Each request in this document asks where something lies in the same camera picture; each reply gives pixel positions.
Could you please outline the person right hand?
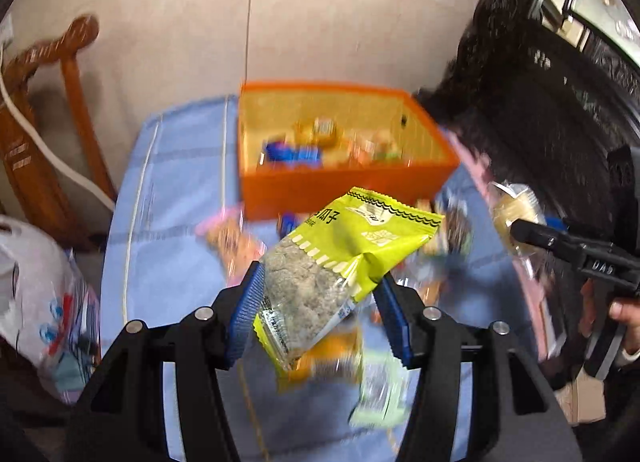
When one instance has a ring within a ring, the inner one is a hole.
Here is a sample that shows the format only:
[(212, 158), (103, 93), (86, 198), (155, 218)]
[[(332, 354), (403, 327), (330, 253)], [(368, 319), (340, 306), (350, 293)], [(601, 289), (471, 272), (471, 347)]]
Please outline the person right hand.
[[(597, 318), (594, 289), (596, 289), (596, 286), (591, 279), (588, 279), (580, 289), (580, 293), (582, 293), (582, 318), (579, 321), (579, 331), (585, 338), (588, 338), (591, 334)], [(631, 299), (614, 300), (610, 308), (608, 308), (608, 315), (618, 323), (623, 323), (626, 326), (626, 333), (616, 358), (616, 364), (618, 367), (632, 364), (639, 359), (639, 301)]]

